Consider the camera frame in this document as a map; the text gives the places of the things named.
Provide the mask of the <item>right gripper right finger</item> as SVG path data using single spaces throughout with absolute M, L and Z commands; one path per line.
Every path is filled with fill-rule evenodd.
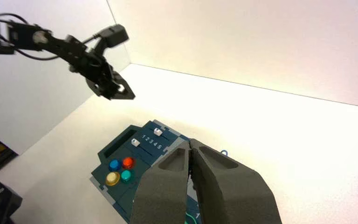
M 204 224 L 280 224 L 274 194 L 255 170 L 191 140 L 192 181 Z

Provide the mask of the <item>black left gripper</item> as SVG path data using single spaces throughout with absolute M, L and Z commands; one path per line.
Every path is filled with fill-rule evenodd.
M 66 39 L 57 39 L 48 34 L 48 51 L 68 62 L 71 72 L 85 77 L 87 86 L 97 96 L 108 100 L 133 100 L 135 94 L 126 80 L 113 70 L 103 56 L 105 49 L 117 46 L 119 40 L 112 33 L 99 33 L 94 37 L 100 40 L 87 51 L 87 46 L 71 35 Z

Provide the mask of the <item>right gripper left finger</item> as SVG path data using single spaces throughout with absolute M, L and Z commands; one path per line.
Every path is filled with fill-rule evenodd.
M 130 223 L 185 223 L 189 160 L 190 146 L 183 141 L 142 175 Z

